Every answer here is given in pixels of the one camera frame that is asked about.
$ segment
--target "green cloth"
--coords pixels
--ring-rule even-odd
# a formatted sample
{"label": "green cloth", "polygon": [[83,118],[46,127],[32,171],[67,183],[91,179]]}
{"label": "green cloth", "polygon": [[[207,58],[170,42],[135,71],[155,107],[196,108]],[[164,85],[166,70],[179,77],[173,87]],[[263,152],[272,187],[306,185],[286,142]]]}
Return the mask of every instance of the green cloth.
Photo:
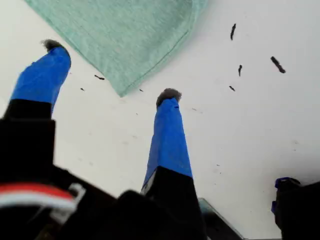
{"label": "green cloth", "polygon": [[181,47],[207,0],[25,0],[120,95]]}

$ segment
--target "white surface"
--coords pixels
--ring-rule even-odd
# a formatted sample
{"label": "white surface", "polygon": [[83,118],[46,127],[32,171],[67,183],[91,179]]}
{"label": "white surface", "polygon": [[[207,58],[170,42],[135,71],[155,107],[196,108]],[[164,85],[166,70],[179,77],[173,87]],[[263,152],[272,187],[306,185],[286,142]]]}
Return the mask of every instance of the white surface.
{"label": "white surface", "polygon": [[[40,41],[65,42],[22,0],[0,3],[4,111],[19,73],[45,54]],[[198,196],[245,238],[279,238],[270,212],[274,180],[320,180],[319,7],[317,0],[209,0],[181,53],[144,92],[122,99],[65,45],[72,68],[54,111],[56,164],[115,196],[139,191],[156,98],[177,88]]]}

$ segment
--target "blue tape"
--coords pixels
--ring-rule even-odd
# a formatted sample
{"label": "blue tape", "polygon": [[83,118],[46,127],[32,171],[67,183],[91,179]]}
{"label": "blue tape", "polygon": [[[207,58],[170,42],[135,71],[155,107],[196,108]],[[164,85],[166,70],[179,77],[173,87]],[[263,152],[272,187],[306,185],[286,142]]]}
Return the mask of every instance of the blue tape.
{"label": "blue tape", "polygon": [[192,178],[184,126],[175,98],[164,100],[157,109],[143,185],[158,166]]}
{"label": "blue tape", "polygon": [[50,103],[53,110],[60,87],[66,80],[70,67],[71,59],[67,51],[63,47],[52,49],[21,73],[11,100],[23,99]]}

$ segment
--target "white floor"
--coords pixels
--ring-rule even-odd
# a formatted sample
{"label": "white floor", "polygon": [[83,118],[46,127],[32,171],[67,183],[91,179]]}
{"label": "white floor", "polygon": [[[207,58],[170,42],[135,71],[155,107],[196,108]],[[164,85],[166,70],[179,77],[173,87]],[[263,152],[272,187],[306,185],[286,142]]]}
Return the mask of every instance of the white floor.
{"label": "white floor", "polygon": [[[45,54],[40,41],[65,42],[22,0],[0,6],[4,111],[19,73]],[[317,0],[209,0],[181,53],[142,84],[144,92],[122,99],[66,44],[72,68],[54,111],[55,163],[115,196],[139,191],[156,98],[177,88],[198,196],[245,238],[279,238],[274,180],[320,180],[319,7]]]}

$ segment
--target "dark speck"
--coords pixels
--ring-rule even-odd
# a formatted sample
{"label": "dark speck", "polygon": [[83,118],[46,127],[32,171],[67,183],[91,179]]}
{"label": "dark speck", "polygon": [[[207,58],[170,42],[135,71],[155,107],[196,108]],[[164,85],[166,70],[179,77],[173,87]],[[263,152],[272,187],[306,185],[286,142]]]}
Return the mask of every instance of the dark speck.
{"label": "dark speck", "polygon": [[242,65],[240,64],[238,68],[239,77],[241,77],[241,70],[242,70]]}
{"label": "dark speck", "polygon": [[286,70],[284,70],[284,68],[280,65],[279,61],[274,57],[272,56],[271,57],[271,61],[274,63],[274,65],[276,65],[276,67],[279,69],[279,72],[282,73],[282,74],[285,74],[286,73]]}
{"label": "dark speck", "polygon": [[97,76],[97,75],[94,75],[96,78],[98,78],[98,79],[100,79],[100,80],[105,80],[105,78],[104,77],[99,77],[99,76]]}
{"label": "dark speck", "polygon": [[235,34],[236,26],[237,26],[236,23],[232,26],[232,30],[231,30],[231,34],[230,34],[231,40],[234,39],[234,34]]}

